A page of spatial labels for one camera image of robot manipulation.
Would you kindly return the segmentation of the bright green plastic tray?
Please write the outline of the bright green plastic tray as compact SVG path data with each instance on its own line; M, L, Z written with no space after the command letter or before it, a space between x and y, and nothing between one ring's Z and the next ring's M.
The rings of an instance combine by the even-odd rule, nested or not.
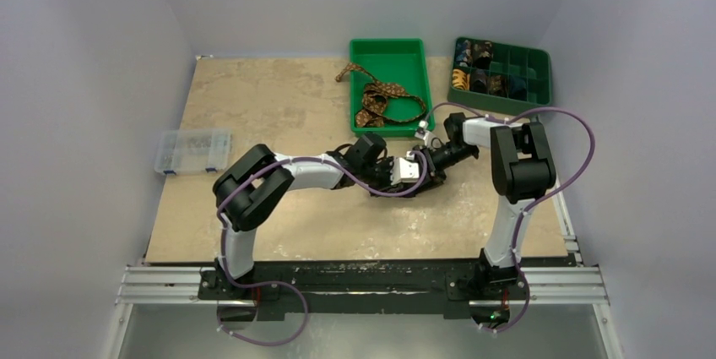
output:
M351 63L367 70L367 73L350 71L344 77L350 87L349 123L353 134L359 137L373 132L385 138L411 138L419 121L433 106L422 40L353 39L349 55ZM381 127L361 127L355 119L363 108L364 89L371 83L371 76L385 83L399 84L410 95L387 101L385 115L389 120Z

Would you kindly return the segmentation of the dark green compartment organizer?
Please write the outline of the dark green compartment organizer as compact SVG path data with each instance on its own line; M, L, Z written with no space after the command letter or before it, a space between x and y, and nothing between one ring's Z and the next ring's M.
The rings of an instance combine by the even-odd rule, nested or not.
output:
M459 37L457 40L490 41L473 37ZM549 106L552 102L552 78L550 55L536 48L514 46L491 41L494 46L494 55L491 65L484 69L488 76L501 74L506 77L516 76L527 81L528 97L526 101L516 101L509 97L499 97L482 93L456 90L451 86L452 71L454 68L464 70L470 75L475 68L458 66L455 61L455 47L451 69L450 84L447 99L453 103L472 107L487 112L495 112L516 116L528 110Z

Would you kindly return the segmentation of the dark navy striped tie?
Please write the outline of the dark navy striped tie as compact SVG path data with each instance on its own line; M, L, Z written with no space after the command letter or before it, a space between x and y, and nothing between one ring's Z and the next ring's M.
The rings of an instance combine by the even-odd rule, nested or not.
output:
M425 180L414 191L414 194L420 194L432 190L433 188L438 188L445 183L446 179L447 175L443 171L431 173L426 176Z

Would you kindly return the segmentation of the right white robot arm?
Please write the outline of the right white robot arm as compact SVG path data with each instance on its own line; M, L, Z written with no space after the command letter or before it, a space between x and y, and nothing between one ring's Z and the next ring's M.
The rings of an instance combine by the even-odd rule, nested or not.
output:
M419 122L415 136L424 144L414 149L426 157L427 165L421 169L426 179L417 192L442 185L449 167L469 157L477 159L481 147L490 151L498 207L466 287L494 297L518 282L518 254L530 219L528 206L555 185L556 169L545 129L539 122L508 124L490 117L467 118L463 113L450 114L444 127L446 143L427 129L426 122Z

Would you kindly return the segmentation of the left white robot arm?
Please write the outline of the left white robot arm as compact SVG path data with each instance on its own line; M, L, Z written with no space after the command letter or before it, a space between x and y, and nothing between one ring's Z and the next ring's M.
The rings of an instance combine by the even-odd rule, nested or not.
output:
M358 185L384 195L392 191L395 161L387 153L386 142L374 133L315 156L289 156L266 144L253 146L212 188L222 225L219 288L232 299L249 293L258 227L287 193Z

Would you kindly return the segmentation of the brown patterned tie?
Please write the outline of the brown patterned tie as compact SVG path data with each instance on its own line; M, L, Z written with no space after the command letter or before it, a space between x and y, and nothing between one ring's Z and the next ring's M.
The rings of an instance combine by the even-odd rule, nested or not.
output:
M358 128L385 128L388 124L406 124L426 116L427 106L422 98L410 94L401 84L381 81L359 64L348 63L334 79L341 82L343 77L351 72L358 72L369 78L369 82L363 87L361 109L354 117ZM386 112L389 102L397 99L412 100L420 107L420 112L408 118L388 117Z

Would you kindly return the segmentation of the orange striped rolled tie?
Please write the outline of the orange striped rolled tie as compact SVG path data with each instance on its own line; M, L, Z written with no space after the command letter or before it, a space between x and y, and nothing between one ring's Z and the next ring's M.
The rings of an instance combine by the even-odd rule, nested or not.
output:
M452 71L451 86L456 90L469 91L469 74L459 68Z

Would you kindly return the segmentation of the blue patterned rolled tie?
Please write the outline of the blue patterned rolled tie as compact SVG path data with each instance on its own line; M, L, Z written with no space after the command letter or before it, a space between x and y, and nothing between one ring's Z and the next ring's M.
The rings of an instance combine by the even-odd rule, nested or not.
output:
M455 46L455 63L460 67L469 68L473 64L473 43L471 40L457 40Z

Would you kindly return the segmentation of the navy rolled tie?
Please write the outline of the navy rolled tie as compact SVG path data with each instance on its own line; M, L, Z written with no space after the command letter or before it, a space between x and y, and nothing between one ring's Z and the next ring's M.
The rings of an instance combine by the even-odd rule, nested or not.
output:
M510 99L526 101L528 97L527 81L516 76L509 76L507 82L507 94Z

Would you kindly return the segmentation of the clear plastic parts box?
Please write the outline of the clear plastic parts box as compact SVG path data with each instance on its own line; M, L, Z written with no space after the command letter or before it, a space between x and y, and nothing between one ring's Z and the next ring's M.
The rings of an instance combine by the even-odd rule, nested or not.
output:
M165 176L223 171L229 162L231 131L205 128L165 131L161 135L154 170Z

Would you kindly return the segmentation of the black mounting base rail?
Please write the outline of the black mounting base rail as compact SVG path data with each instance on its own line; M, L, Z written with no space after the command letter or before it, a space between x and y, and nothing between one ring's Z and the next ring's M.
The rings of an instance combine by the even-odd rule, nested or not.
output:
M528 297L514 269L478 258L257 262L230 281L218 265L202 269L198 299L245 302L258 320L287 313L417 314L502 325Z

